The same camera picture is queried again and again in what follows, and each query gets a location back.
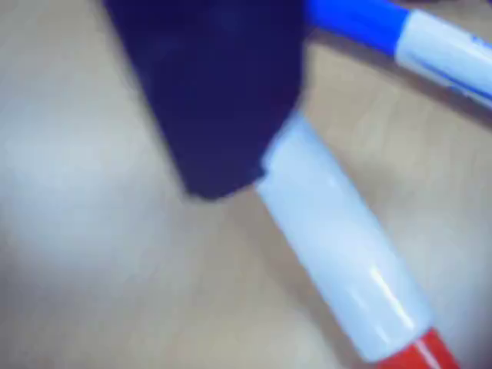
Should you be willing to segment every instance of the blue band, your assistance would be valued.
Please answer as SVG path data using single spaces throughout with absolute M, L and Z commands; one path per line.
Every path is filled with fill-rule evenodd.
M 311 22 L 393 56 L 410 12 L 385 0 L 309 0 Z

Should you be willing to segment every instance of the light wood surface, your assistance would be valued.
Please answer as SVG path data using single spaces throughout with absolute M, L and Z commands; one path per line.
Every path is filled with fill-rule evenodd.
M 486 2 L 430 9 L 492 39 Z M 491 113 L 316 39 L 307 116 L 492 367 Z M 135 86 L 93 2 L 0 2 L 0 367 L 362 367 L 252 191 L 182 196 Z

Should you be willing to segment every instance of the red band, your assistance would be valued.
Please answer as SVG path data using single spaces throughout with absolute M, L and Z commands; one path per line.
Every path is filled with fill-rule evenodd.
M 439 334 L 431 329 L 398 354 L 382 361 L 378 369 L 459 369 Z

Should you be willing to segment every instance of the table surface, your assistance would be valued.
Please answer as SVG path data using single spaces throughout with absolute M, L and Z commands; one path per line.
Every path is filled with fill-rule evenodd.
M 492 7 L 428 6 L 492 38 Z M 307 116 L 465 368 L 492 354 L 492 117 L 332 35 Z M 364 367 L 253 191 L 182 196 L 105 14 L 0 2 L 0 367 Z

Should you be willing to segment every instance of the marker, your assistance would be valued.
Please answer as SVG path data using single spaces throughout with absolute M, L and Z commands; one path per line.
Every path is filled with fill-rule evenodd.
M 361 357 L 379 368 L 456 369 L 423 292 L 311 126 L 294 116 L 256 189 Z
M 492 45 L 421 10 L 385 0 L 310 0 L 314 25 L 362 42 L 492 108 Z

